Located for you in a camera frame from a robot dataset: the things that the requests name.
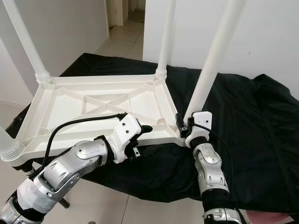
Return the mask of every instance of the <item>black tablecloth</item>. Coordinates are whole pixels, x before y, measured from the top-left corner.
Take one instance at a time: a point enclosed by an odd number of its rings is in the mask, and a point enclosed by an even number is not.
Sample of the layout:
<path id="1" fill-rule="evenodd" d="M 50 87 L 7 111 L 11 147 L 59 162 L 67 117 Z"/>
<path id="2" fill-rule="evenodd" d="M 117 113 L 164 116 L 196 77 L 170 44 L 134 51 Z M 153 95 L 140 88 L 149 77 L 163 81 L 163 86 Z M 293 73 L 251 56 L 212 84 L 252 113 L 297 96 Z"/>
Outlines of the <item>black tablecloth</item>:
<path id="1" fill-rule="evenodd" d="M 154 74 L 157 64 L 92 54 L 80 56 L 61 76 Z M 184 115 L 200 70 L 167 67 L 166 83 L 178 112 Z M 204 111 L 213 114 L 212 129 L 228 144 L 211 135 L 221 155 L 227 181 L 233 181 L 233 199 L 248 210 L 299 211 L 299 102 L 289 90 L 266 75 L 248 79 L 218 74 Z M 15 137 L 27 110 L 7 129 Z M 175 144 L 141 148 L 143 157 L 97 168 L 84 178 L 141 199 L 171 202 L 199 199 L 192 152 Z"/>

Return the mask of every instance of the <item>black cloth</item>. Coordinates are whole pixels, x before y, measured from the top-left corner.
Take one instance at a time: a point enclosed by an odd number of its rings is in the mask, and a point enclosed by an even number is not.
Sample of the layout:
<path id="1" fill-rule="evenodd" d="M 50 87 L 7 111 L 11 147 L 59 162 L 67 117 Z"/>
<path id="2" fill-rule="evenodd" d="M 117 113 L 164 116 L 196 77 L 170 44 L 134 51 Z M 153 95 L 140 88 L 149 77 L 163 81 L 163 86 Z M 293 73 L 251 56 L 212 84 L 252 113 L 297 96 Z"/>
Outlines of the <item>black cloth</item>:
<path id="1" fill-rule="evenodd" d="M 61 76 L 154 74 L 156 67 L 155 63 L 85 53 Z M 181 115 L 199 74 L 197 69 L 167 67 L 166 84 Z M 222 157 L 227 182 L 232 178 L 232 197 L 239 208 L 298 214 L 299 102 L 289 90 L 265 74 L 254 79 L 218 74 L 204 111 L 213 114 L 212 129 L 232 152 L 233 177 L 224 146 L 210 135 Z M 16 135 L 26 112 L 7 129 L 9 134 Z M 190 149 L 162 144 L 141 147 L 141 151 L 140 160 L 110 163 L 84 178 L 151 201 L 200 200 Z"/>

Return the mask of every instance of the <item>pink object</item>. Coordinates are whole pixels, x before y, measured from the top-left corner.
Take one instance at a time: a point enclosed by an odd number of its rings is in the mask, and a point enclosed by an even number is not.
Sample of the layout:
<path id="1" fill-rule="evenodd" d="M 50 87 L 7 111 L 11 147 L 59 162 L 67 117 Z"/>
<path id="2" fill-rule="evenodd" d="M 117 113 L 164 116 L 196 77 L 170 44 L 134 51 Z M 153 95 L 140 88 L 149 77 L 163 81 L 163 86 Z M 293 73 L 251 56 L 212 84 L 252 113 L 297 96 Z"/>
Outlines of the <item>pink object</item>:
<path id="1" fill-rule="evenodd" d="M 247 217 L 252 224 L 276 224 L 289 217 L 285 213 L 246 211 Z"/>

